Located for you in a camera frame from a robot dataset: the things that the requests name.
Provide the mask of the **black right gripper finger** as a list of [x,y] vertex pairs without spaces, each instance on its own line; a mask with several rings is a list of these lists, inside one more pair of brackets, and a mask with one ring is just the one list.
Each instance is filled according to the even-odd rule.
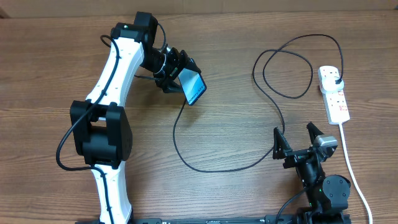
[[292,152],[292,148],[284,137],[284,134],[279,130],[279,128],[274,128],[274,149],[272,158],[284,159],[290,152]]
[[312,122],[307,124],[308,134],[310,136],[310,142],[313,144],[315,142],[315,138],[320,135],[324,135]]

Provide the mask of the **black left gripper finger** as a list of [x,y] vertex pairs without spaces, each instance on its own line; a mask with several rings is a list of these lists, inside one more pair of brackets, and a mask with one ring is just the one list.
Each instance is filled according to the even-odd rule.
[[182,87],[169,78],[156,78],[155,83],[164,93],[183,93]]
[[194,59],[190,58],[186,51],[181,50],[178,61],[178,71],[182,72],[183,69],[191,70],[201,74],[201,70],[196,65]]

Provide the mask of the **Galaxy smartphone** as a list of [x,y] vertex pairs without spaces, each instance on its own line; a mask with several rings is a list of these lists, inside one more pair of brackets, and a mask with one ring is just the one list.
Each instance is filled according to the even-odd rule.
[[187,103],[192,106],[206,91],[203,77],[196,71],[184,68],[178,75]]

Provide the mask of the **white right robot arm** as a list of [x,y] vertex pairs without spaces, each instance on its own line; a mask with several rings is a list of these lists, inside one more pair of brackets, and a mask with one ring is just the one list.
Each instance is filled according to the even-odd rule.
[[[294,168],[303,189],[290,198],[276,215],[265,216],[266,223],[351,223],[348,208],[351,182],[342,175],[325,175],[322,162],[331,158],[338,141],[332,135],[321,132],[313,123],[307,124],[310,146],[293,150],[279,128],[274,128],[272,158],[283,159],[285,169]],[[283,215],[284,209],[300,197],[307,196],[308,206],[298,208],[293,215]]]

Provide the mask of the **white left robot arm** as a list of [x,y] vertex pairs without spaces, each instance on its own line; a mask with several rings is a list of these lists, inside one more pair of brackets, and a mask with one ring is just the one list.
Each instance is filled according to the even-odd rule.
[[183,93],[194,105],[206,91],[201,70],[186,51],[153,46],[158,20],[137,12],[132,24],[119,22],[107,39],[109,57],[102,74],[84,101],[70,107],[76,152],[96,181],[101,213],[96,223],[132,223],[125,165],[132,150],[132,131],[125,112],[127,95],[138,68],[153,76],[164,93]]

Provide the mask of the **white charger adapter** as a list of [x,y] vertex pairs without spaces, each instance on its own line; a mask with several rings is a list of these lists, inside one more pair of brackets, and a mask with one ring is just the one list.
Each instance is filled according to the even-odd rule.
[[321,77],[320,79],[320,91],[323,94],[329,94],[336,91],[340,91],[345,87],[343,80],[338,77]]

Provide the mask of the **white power strip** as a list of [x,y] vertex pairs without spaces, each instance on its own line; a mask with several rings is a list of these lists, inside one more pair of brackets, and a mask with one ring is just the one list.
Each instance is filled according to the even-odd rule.
[[[340,74],[336,67],[324,65],[318,69],[319,86],[321,77],[340,78]],[[343,124],[350,120],[343,89],[329,94],[322,94],[322,96],[329,124]]]

